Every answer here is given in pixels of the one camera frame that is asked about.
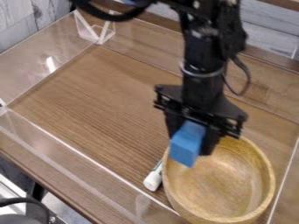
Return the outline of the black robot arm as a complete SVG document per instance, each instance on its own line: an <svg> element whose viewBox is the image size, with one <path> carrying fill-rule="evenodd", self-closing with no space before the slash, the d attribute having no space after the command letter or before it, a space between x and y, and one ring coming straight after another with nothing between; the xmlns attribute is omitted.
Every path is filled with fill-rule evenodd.
<svg viewBox="0 0 299 224"><path fill-rule="evenodd" d="M187 123L203 127L199 156L209 156L226 136L241 137L247 112L225 96L229 63L250 76L238 57L246 48L247 33L241 21L241 0L128 0L131 9L120 14L103 11L91 1L71 0L90 15L110 22L138 18L156 3L178 13L185 41L181 64L182 84L154 88L154 106L165 112L169 136L175 138Z"/></svg>

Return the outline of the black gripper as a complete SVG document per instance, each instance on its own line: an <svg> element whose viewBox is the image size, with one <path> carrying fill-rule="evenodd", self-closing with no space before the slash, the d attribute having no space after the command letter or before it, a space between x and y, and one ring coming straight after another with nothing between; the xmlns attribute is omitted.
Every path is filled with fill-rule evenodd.
<svg viewBox="0 0 299 224"><path fill-rule="evenodd" d="M209 156L221 138L241 137L247 112L225 95L226 67L211 71L182 66L182 84L159 84L154 87L154 106L166 115L169 137L186 121L206 128L201 155Z"/></svg>

